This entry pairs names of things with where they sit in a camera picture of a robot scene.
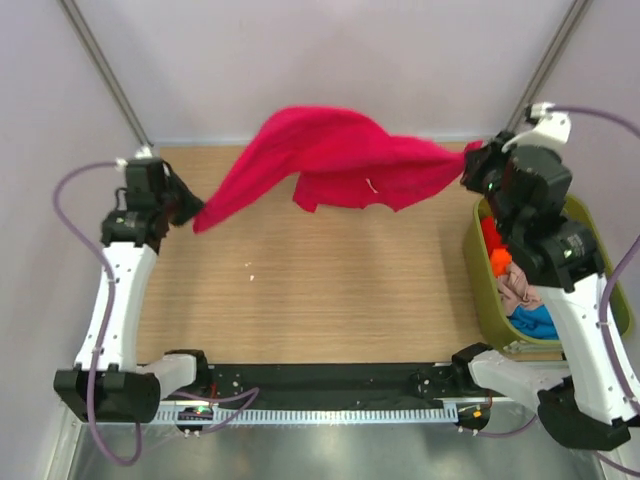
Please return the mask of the magenta red t shirt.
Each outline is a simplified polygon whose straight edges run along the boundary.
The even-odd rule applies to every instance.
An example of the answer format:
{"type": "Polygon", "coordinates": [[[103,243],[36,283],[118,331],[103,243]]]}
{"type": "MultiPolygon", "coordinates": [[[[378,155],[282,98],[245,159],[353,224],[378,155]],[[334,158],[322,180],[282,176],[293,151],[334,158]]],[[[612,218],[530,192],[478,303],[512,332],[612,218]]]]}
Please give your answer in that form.
{"type": "Polygon", "coordinates": [[[369,117],[344,108],[294,106],[279,110],[246,146],[193,230],[203,233],[256,202],[292,175],[292,200],[306,212],[319,206],[398,212],[438,195],[463,172],[464,150],[388,133],[369,117]]]}

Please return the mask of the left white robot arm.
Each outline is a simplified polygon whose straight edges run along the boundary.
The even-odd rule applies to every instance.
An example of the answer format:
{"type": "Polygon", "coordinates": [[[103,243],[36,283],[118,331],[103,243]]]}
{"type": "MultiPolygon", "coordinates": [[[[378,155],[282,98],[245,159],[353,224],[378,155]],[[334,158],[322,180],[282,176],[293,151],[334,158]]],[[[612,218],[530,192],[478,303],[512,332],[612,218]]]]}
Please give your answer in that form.
{"type": "Polygon", "coordinates": [[[204,204],[158,157],[127,160],[123,170],[125,185],[116,197],[125,203],[102,221],[98,244],[71,223],[60,204],[63,187],[84,170],[67,174],[53,194],[59,219],[101,264],[84,342],[72,367],[57,370],[53,383],[60,399],[85,422],[149,423],[162,400],[180,392],[199,400],[212,386],[201,350],[170,350],[146,366],[136,359],[142,304],[161,242],[170,227],[188,222],[204,204]]]}

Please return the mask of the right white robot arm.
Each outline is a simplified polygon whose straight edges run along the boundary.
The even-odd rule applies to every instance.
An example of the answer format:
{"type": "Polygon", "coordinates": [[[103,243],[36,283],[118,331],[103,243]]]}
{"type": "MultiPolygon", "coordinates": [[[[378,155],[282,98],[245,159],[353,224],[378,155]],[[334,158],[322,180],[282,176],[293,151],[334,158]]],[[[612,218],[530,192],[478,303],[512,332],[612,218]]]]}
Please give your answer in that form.
{"type": "Polygon", "coordinates": [[[462,185],[487,201],[497,232],[553,320],[569,372],[545,373],[483,343],[453,355],[453,389],[500,393],[536,413],[560,445],[612,451],[639,424],[639,383],[614,322],[595,232],[568,215],[572,181],[556,148],[509,145],[506,132],[466,149],[462,185]]]}

